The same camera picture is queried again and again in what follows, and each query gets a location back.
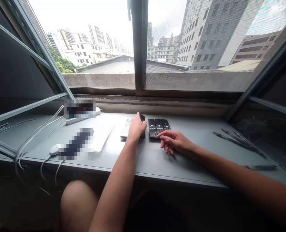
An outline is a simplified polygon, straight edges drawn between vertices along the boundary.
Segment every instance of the person's left hand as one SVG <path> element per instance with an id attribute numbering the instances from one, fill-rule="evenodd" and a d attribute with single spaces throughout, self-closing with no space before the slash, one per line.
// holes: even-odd
<path id="1" fill-rule="evenodd" d="M 141 134 L 146 130 L 147 123 L 146 121 L 141 121 L 140 113 L 136 114 L 136 117 L 132 119 L 130 128 L 129 128 L 129 135 L 128 138 L 139 140 Z"/>

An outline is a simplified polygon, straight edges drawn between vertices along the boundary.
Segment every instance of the white power strip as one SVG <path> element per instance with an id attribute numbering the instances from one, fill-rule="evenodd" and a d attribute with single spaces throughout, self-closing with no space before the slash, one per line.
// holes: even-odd
<path id="1" fill-rule="evenodd" d="M 99 107 L 95 108 L 95 115 L 99 115 L 101 113 L 101 110 Z M 65 119 L 66 124 L 70 125 L 73 124 L 75 122 L 81 121 L 81 120 L 85 120 L 87 118 L 69 118 L 69 119 Z"/>

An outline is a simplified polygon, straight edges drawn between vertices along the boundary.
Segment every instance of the forearm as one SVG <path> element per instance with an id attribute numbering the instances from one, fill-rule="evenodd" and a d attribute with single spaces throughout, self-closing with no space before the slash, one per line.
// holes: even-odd
<path id="1" fill-rule="evenodd" d="M 89 231 L 122 231 L 135 175 L 137 140 L 127 140 L 107 180 Z"/>
<path id="2" fill-rule="evenodd" d="M 228 184 L 280 220 L 286 220 L 286 185 L 235 164 L 202 148 L 194 157 Z"/>

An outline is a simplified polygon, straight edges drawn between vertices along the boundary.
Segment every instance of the white mouse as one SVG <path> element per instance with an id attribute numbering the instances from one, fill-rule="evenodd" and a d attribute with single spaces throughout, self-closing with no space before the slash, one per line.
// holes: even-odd
<path id="1" fill-rule="evenodd" d="M 62 148 L 62 144 L 56 144 L 54 145 L 50 150 L 49 150 L 49 154 L 50 155 L 57 155 L 58 154 L 58 151 L 59 151 L 59 148 Z"/>

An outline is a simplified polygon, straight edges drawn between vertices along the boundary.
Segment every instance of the gray desk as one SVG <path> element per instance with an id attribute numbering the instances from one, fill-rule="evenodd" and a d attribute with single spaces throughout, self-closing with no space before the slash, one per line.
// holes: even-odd
<path id="1" fill-rule="evenodd" d="M 95 128 L 94 136 L 96 136 L 96 128 L 101 125 L 101 123 L 115 121 L 116 125 L 100 153 L 90 154 L 88 160 L 67 160 L 63 163 L 63 166 L 110 172 L 125 143 L 125 141 L 120 138 L 124 124 L 127 118 L 133 118 L 134 116 L 134 114 L 102 113 L 96 118 L 86 119 L 72 125 L 66 125 L 64 122 L 45 139 L 46 136 L 62 122 L 63 119 L 60 119 L 60 121 L 45 128 L 39 136 L 32 141 L 29 148 L 26 149 L 26 151 L 28 150 L 29 152 L 25 154 L 23 159 L 42 162 L 47 157 L 53 145 L 68 143 L 80 128 Z M 48 115 L 19 115 L 8 119 L 7 121 L 10 123 L 10 126 L 25 119 L 36 118 L 34 121 L 22 123 L 17 127 L 0 133 L 0 140 L 17 149 L 28 135 L 49 117 Z M 146 121 L 148 121 L 149 118 L 167 119 L 172 130 L 181 131 L 197 145 L 237 164 L 277 165 L 277 163 L 270 158 L 265 160 L 254 152 L 213 135 L 213 131 L 224 134 L 221 128 L 230 132 L 234 131 L 229 124 L 221 119 L 145 115 Z M 48 163 L 59 164 L 60 160 L 58 160 L 58 157 L 53 157 Z M 152 142 L 149 140 L 148 128 L 146 129 L 146 139 L 139 141 L 136 163 L 136 175 L 138 176 L 226 187 L 221 180 L 197 162 L 183 155 L 176 155 L 176 159 L 173 159 L 171 156 L 165 154 L 164 150 L 160 149 L 160 142 Z M 261 173 L 286 184 L 286 171 L 281 168 L 275 171 L 261 171 Z"/>

